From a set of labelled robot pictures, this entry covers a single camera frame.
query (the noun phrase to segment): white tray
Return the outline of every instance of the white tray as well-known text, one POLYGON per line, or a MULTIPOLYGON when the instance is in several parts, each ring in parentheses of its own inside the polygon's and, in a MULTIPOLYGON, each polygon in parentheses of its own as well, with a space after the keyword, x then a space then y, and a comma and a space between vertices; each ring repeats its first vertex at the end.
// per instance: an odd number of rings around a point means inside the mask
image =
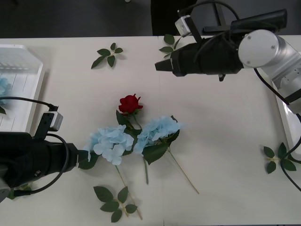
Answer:
MULTIPOLYGON (((11 84, 10 96, 38 99, 43 63, 23 45, 0 45, 0 78, 11 84)), ((0 114, 0 131, 29 132, 36 104, 11 100, 0 114)))

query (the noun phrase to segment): blue hydrangea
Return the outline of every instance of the blue hydrangea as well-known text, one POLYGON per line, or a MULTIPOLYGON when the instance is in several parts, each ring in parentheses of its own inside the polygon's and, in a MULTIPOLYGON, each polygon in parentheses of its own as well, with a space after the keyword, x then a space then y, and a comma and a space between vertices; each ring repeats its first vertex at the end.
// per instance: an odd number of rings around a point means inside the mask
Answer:
MULTIPOLYGON (((11 85, 6 78, 0 78, 0 97, 7 97, 11 85)), ((6 105, 9 100, 0 100, 0 105, 6 105)))
POLYGON ((177 132, 181 129, 181 126, 180 123, 171 117, 162 116, 161 118, 153 119, 143 128, 141 134, 138 135, 138 141, 134 146, 133 153, 142 154, 144 147, 153 145, 155 141, 177 132))
POLYGON ((124 151, 130 151, 134 139, 124 132, 126 126, 100 128, 97 133, 91 134, 89 143, 83 148, 88 151, 88 160, 91 159, 91 151, 112 162, 114 165, 120 165, 121 156, 124 151))

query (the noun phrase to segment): plastic tray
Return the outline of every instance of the plastic tray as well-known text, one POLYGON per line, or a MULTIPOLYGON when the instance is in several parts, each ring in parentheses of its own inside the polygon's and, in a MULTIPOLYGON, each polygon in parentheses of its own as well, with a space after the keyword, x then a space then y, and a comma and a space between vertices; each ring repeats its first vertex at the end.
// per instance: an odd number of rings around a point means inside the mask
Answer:
MULTIPOLYGON (((0 45, 0 78, 11 84, 10 96, 38 99, 43 63, 23 45, 0 45)), ((36 104, 11 100, 0 114, 0 131, 29 132, 36 104)))

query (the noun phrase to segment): red rose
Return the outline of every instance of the red rose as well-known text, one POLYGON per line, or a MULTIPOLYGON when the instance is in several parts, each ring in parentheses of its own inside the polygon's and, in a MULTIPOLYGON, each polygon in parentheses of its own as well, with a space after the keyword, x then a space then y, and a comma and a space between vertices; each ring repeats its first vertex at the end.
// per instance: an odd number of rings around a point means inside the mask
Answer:
POLYGON ((136 94, 128 95, 125 98, 120 99, 121 105, 119 105, 119 110, 123 114, 134 113, 136 109, 142 109, 143 106, 139 105, 140 98, 137 99, 136 94))

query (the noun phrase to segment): dark floor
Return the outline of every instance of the dark floor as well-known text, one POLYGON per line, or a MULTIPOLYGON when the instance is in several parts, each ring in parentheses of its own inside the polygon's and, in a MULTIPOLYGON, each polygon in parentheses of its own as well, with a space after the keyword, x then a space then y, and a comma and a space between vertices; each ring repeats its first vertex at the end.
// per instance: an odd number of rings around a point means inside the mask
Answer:
MULTIPOLYGON (((0 38, 151 36, 151 0, 0 0, 0 38)), ((301 34, 301 0, 224 0, 241 18, 286 8, 280 34, 301 34)), ((223 8, 226 22, 233 15, 223 8)), ((191 14, 197 28, 217 25, 212 5, 191 14)))

